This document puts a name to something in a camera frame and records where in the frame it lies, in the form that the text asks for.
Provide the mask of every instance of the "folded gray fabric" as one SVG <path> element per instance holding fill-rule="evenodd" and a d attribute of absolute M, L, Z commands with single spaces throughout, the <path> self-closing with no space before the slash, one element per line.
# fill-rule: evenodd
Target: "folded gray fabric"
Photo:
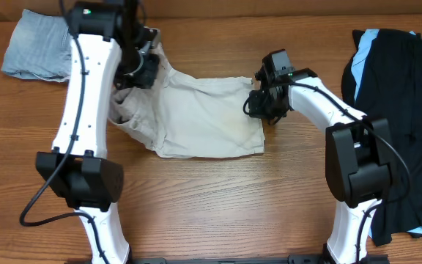
<path fill-rule="evenodd" d="M 69 79 L 71 47 L 64 19 L 24 10 L 12 33 L 1 71 L 22 79 Z"/>

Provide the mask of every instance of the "crumpled white fabric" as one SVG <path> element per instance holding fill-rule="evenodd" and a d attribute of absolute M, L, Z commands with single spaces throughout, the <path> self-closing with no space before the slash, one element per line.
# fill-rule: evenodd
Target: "crumpled white fabric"
<path fill-rule="evenodd" d="M 231 158 L 264 152 L 262 121 L 243 113 L 251 78 L 196 79 L 176 71 L 160 45 L 151 89 L 111 94 L 109 120 L 163 158 Z"/>

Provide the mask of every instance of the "white cloth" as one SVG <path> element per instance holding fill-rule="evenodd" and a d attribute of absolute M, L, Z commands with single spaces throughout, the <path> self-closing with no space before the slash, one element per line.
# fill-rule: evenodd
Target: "white cloth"
<path fill-rule="evenodd" d="M 162 46 L 151 89 L 114 90 L 108 118 L 163 158 L 230 158 L 264 152 L 262 121 L 243 113 L 251 78 L 196 79 L 176 71 Z"/>

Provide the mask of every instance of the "black fabric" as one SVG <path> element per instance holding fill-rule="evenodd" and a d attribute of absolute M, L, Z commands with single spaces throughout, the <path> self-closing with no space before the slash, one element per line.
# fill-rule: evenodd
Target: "black fabric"
<path fill-rule="evenodd" d="M 359 32 L 353 32 L 359 45 Z M 422 39 L 421 36 L 381 29 L 366 58 L 358 98 L 351 73 L 352 59 L 341 82 L 343 99 L 370 116 L 386 117 L 393 146 L 412 173 L 412 188 L 402 202 L 383 205 L 372 221 L 376 246 L 391 242 L 391 234 L 422 227 Z M 399 166 L 400 182 L 392 186 L 389 199 L 405 192 L 407 177 Z"/>

